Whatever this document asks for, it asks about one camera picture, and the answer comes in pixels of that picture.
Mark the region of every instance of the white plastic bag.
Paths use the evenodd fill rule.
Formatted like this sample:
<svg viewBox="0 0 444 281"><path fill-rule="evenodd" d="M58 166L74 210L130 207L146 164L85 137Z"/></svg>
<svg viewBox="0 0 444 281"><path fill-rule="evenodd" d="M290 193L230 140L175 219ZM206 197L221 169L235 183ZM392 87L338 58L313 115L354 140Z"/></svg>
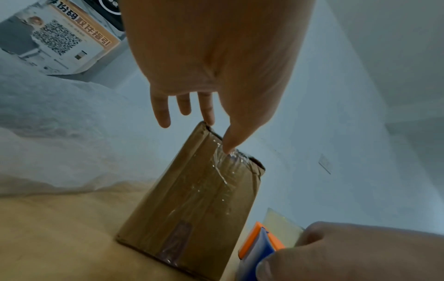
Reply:
<svg viewBox="0 0 444 281"><path fill-rule="evenodd" d="M0 91L0 195L96 190L162 172L143 128L148 108L115 91L42 75L1 51Z"/></svg>

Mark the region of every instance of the qr code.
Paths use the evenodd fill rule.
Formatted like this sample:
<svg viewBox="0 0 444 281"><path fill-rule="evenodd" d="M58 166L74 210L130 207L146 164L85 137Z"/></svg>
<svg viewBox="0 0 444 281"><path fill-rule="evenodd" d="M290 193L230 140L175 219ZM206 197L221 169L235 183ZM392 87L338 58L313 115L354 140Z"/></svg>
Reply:
<svg viewBox="0 0 444 281"><path fill-rule="evenodd" d="M82 42L82 39L59 24L55 19L41 29L34 31L32 35L60 56Z"/></svg>

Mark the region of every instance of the hand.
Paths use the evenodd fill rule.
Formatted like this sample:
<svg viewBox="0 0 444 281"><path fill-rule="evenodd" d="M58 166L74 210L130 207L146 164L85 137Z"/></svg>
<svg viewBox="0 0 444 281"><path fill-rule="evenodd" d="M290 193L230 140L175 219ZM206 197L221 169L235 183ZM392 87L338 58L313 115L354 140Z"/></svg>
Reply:
<svg viewBox="0 0 444 281"><path fill-rule="evenodd" d="M168 96L191 113L197 92L213 125L212 92L230 117L226 153L273 116L290 79L314 0L125 0L129 45L150 82L160 126L169 127Z"/></svg>
<svg viewBox="0 0 444 281"><path fill-rule="evenodd" d="M441 281L444 237L359 225L315 223L296 247L257 267L259 281Z"/></svg>

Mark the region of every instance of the wooden table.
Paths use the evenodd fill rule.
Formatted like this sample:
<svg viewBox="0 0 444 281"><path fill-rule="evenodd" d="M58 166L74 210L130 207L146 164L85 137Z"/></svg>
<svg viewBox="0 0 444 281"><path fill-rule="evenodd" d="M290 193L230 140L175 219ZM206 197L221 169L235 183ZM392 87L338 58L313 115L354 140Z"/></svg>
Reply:
<svg viewBox="0 0 444 281"><path fill-rule="evenodd" d="M114 241L151 186L0 198L0 280L194 280ZM244 229L221 280L234 280L247 234Z"/></svg>

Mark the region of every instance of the wall switch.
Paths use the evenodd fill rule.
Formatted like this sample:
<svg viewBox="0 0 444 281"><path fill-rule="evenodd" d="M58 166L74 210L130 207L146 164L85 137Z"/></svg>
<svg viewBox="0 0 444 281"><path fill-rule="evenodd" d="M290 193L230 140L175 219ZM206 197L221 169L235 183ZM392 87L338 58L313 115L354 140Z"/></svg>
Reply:
<svg viewBox="0 0 444 281"><path fill-rule="evenodd" d="M319 164L329 173L332 174L333 171L333 165L330 163L330 161L321 154L321 157L319 158Z"/></svg>

